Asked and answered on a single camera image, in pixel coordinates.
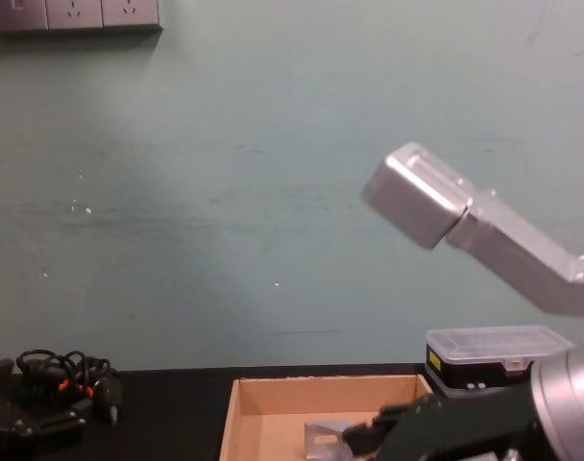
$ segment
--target electrical outlet panel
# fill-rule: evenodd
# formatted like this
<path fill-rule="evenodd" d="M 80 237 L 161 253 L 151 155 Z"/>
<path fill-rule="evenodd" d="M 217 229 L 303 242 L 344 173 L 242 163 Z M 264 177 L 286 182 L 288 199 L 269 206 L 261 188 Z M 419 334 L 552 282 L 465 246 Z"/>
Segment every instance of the electrical outlet panel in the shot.
<path fill-rule="evenodd" d="M 0 0 L 0 33 L 161 29 L 158 0 Z"/>
<path fill-rule="evenodd" d="M 105 27 L 159 27 L 158 0 L 102 0 Z"/>
<path fill-rule="evenodd" d="M 46 31 L 45 0 L 0 0 L 0 32 Z"/>
<path fill-rule="evenodd" d="M 102 4 L 94 0 L 46 0 L 49 29 L 102 29 Z"/>

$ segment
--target gray cylinder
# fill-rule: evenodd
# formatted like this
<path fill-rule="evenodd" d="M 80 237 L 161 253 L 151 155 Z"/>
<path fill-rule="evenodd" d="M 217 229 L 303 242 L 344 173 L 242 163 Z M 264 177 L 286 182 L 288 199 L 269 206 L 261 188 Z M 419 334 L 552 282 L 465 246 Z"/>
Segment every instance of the gray cylinder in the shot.
<path fill-rule="evenodd" d="M 561 461 L 584 461 L 584 350 L 536 362 L 531 387 L 556 455 Z"/>

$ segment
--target yellow label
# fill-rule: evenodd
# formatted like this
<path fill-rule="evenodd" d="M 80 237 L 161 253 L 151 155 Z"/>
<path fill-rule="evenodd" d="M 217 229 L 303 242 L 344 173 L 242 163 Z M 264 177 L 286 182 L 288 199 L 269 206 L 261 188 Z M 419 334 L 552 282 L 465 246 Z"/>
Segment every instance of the yellow label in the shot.
<path fill-rule="evenodd" d="M 435 352 L 431 351 L 428 353 L 428 360 L 430 360 L 430 363 L 432 363 L 438 371 L 442 371 L 442 361 L 435 354 Z"/>

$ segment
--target plastic storage box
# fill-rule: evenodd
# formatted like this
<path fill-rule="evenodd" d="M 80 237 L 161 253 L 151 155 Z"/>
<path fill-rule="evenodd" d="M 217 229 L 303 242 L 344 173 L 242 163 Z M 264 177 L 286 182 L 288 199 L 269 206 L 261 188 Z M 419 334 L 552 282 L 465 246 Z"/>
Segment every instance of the plastic storage box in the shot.
<path fill-rule="evenodd" d="M 572 347 L 541 326 L 434 329 L 426 333 L 426 369 L 456 395 L 524 382 L 535 360 Z"/>

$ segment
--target teal wall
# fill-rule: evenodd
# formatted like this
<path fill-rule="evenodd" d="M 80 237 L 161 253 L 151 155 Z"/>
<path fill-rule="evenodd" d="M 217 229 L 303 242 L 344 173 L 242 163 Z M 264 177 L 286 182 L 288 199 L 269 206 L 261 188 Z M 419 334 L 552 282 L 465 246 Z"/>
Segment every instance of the teal wall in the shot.
<path fill-rule="evenodd" d="M 584 342 L 359 199 L 416 140 L 584 252 L 584 0 L 163 3 L 161 36 L 0 41 L 0 355 L 419 361 L 427 329 L 518 323 Z"/>

